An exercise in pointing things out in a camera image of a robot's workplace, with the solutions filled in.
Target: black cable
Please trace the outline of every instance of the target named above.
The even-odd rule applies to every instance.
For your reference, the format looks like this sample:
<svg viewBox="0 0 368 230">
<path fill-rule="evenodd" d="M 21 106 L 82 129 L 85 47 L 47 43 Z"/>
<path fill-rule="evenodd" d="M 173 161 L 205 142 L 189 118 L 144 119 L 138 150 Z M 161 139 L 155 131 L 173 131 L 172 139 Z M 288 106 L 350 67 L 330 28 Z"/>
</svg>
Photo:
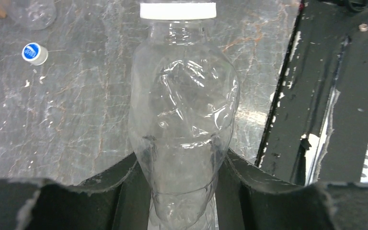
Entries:
<svg viewBox="0 0 368 230">
<path fill-rule="evenodd" d="M 345 6 L 348 8 L 349 11 L 353 13 L 359 13 L 368 8 L 368 0 L 366 0 L 365 2 L 365 6 L 354 6 L 351 0 L 345 0 Z"/>
</svg>

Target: bottle cap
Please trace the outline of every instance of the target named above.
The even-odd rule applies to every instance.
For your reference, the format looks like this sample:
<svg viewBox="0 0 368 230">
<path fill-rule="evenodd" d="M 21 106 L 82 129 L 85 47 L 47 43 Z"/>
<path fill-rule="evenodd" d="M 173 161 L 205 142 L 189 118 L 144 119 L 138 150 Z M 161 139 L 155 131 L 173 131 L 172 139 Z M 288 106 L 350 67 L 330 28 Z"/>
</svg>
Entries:
<svg viewBox="0 0 368 230">
<path fill-rule="evenodd" d="M 48 51 L 36 42 L 32 42 L 23 48 L 22 57 L 25 61 L 30 62 L 35 66 L 40 66 L 47 60 Z"/>
<path fill-rule="evenodd" d="M 215 2 L 141 3 L 140 17 L 151 20 L 199 20 L 215 18 Z"/>
</svg>

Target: bottle neck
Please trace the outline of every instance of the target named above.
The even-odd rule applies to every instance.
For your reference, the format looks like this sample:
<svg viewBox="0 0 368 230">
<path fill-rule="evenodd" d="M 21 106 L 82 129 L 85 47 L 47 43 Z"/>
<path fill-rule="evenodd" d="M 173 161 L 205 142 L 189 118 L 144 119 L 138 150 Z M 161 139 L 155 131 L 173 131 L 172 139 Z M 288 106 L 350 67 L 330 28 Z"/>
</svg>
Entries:
<svg viewBox="0 0 368 230">
<path fill-rule="evenodd" d="M 165 45 L 192 45 L 205 43 L 207 33 L 201 24 L 159 22 L 150 25 L 148 39 L 152 43 Z"/>
</svg>

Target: transparent bottle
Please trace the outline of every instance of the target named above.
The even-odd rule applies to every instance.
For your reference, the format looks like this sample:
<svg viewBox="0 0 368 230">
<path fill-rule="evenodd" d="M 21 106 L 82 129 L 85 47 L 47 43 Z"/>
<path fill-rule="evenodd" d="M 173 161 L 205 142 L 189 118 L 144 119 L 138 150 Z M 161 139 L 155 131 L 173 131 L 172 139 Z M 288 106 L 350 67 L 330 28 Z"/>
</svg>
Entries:
<svg viewBox="0 0 368 230">
<path fill-rule="evenodd" d="M 215 3 L 142 3 L 148 38 L 133 56 L 129 138 L 157 217 L 185 230 L 204 214 L 239 103 L 236 71 L 208 42 Z"/>
<path fill-rule="evenodd" d="M 0 0 L 8 16 L 30 30 L 42 30 L 57 17 L 54 0 Z"/>
</svg>

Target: white bottle cap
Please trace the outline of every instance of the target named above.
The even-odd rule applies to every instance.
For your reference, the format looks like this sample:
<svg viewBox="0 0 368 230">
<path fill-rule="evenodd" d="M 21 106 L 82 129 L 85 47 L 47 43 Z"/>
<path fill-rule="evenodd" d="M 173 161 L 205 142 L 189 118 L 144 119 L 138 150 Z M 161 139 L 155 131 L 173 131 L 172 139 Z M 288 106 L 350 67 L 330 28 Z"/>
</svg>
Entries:
<svg viewBox="0 0 368 230">
<path fill-rule="evenodd" d="M 153 20 L 198 20 L 215 18 L 215 2 L 203 3 L 141 3 L 140 17 Z"/>
<path fill-rule="evenodd" d="M 47 60 L 48 51 L 43 46 L 32 42 L 23 48 L 22 57 L 25 61 L 30 62 L 35 66 L 40 66 Z"/>
</svg>

